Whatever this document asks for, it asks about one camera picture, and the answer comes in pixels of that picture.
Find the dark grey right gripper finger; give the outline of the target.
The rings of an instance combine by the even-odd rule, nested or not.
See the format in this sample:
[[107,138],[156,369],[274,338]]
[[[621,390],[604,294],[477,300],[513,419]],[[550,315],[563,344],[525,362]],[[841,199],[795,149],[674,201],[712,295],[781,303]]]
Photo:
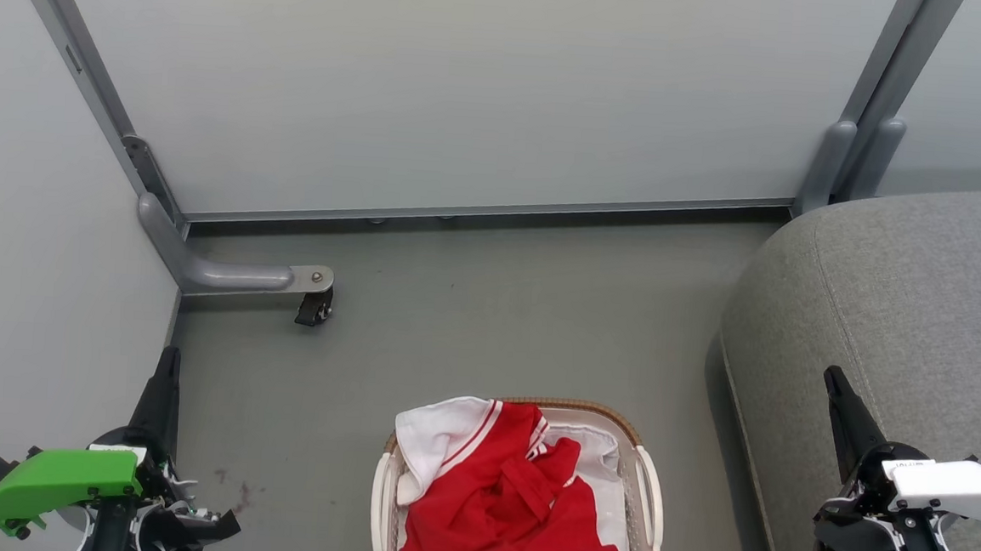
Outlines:
[[823,379],[829,401],[836,464],[844,484],[859,468],[865,454],[886,444],[887,440],[865,401],[853,390],[842,367],[828,366]]

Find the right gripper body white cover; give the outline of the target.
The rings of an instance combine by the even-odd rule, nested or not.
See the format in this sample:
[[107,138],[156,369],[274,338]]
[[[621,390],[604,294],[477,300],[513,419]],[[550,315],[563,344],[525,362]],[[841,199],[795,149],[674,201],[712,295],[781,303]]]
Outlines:
[[981,522],[981,462],[885,459],[872,464],[860,507],[869,514],[931,512]]

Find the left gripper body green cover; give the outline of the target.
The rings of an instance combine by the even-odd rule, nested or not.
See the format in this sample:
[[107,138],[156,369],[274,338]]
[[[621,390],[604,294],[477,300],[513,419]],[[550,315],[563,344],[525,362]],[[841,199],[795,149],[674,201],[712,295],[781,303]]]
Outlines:
[[203,550],[240,534],[231,509],[198,507],[173,456],[153,460],[133,433],[114,429],[82,449],[33,447],[20,462],[0,457],[0,530],[23,539],[44,515],[79,509],[85,543]]

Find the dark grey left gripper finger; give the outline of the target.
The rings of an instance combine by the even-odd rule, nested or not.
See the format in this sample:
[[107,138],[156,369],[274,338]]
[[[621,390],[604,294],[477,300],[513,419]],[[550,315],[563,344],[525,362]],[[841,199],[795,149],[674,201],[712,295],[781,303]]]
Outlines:
[[181,350],[167,346],[147,379],[128,427],[153,460],[167,461],[176,450],[179,426]]

